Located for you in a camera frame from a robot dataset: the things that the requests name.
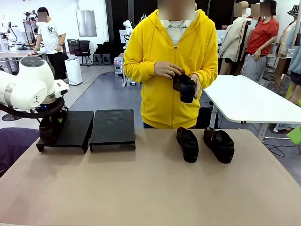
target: beige jacket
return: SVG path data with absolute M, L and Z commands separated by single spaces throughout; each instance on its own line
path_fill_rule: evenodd
M 248 15 L 244 14 L 237 18 L 231 27 L 226 31 L 224 42 L 220 48 L 219 58 L 230 58 L 233 62 L 238 61 L 240 44 L 244 35 L 244 19 Z
M 287 47 L 286 47 L 286 41 L 288 38 L 288 35 L 290 33 L 290 31 L 292 30 L 292 27 L 294 27 L 296 25 L 297 21 L 293 22 L 291 25 L 289 25 L 282 33 L 280 40 L 278 42 L 278 44 L 280 45 L 279 51 L 278 51 L 278 55 L 277 57 L 281 58 L 281 59 L 286 59 L 286 54 L 287 54 Z

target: black chair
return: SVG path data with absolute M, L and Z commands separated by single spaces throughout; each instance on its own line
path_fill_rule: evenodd
M 81 65 L 84 63 L 84 57 L 86 59 L 86 66 L 89 67 L 91 65 L 88 65 L 87 57 L 93 64 L 90 56 L 91 56 L 91 49 L 89 48 L 90 41 L 79 41 L 79 49 L 74 50 L 76 58 L 82 57 L 81 59 Z

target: purple cloth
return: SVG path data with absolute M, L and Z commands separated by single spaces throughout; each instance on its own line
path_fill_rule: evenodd
M 18 158 L 20 158 L 39 136 L 39 131 L 36 129 L 0 129 L 0 177 L 17 161 Z

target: red shirt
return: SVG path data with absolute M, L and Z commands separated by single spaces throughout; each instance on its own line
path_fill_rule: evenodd
M 263 23 L 263 20 L 260 20 L 251 34 L 246 52 L 254 54 L 260 46 L 262 46 L 272 37 L 277 36 L 278 31 L 279 22 L 275 18 L 272 17 L 266 24 Z M 271 46 L 264 48 L 261 51 L 261 55 L 269 54 L 270 49 Z

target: hoodie zipper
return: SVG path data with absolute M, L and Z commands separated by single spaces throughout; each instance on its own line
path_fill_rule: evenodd
M 174 47 L 174 64 L 176 65 L 177 47 Z M 173 104 L 171 109 L 171 128 L 174 127 L 174 89 L 173 90 Z

